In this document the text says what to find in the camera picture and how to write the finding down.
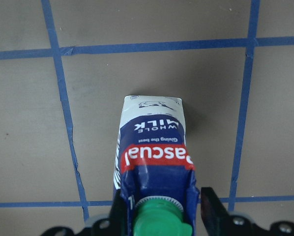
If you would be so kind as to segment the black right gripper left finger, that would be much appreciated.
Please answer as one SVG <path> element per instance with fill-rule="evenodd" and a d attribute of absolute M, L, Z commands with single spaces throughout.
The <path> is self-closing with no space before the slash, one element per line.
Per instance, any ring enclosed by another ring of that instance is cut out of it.
<path fill-rule="evenodd" d="M 115 193 L 113 204 L 109 213 L 109 229 L 113 236 L 127 236 L 127 205 L 121 196 L 121 190 Z"/>

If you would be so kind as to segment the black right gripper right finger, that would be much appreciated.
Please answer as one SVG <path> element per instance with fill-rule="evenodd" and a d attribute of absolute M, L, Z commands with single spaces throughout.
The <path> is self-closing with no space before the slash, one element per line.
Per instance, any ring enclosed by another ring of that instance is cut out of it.
<path fill-rule="evenodd" d="M 201 188 L 201 218 L 209 236 L 227 236 L 230 215 L 211 187 Z"/>

